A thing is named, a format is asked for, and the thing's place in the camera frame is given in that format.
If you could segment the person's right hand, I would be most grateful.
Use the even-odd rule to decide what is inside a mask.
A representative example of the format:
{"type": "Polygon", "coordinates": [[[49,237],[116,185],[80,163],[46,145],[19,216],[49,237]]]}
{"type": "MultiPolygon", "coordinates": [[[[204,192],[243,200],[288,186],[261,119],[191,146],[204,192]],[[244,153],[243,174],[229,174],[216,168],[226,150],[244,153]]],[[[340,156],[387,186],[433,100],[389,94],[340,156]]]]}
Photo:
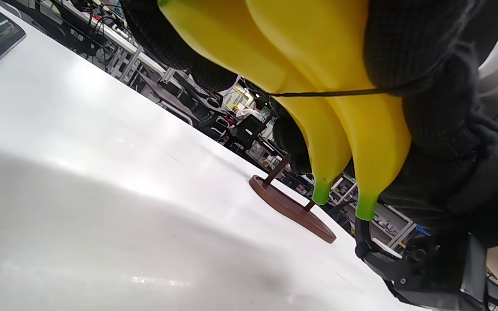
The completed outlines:
{"type": "Polygon", "coordinates": [[[498,125],[478,110],[474,47],[455,45],[428,89],[402,100],[412,143],[380,199],[427,234],[498,246],[498,125]]]}

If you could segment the person's left hand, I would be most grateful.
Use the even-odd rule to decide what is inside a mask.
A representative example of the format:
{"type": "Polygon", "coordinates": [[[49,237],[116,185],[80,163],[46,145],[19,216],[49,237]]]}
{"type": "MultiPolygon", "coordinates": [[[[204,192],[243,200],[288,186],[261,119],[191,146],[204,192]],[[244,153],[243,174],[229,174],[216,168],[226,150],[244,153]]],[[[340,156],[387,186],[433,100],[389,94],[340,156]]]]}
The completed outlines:
{"type": "MultiPolygon", "coordinates": [[[[365,9],[364,40],[358,53],[376,87],[422,83],[459,40],[479,0],[356,0],[365,9]]],[[[121,0],[136,41],[164,65],[186,70],[205,90],[223,91],[237,73],[206,59],[186,43],[166,19],[164,0],[121,0]]]]}

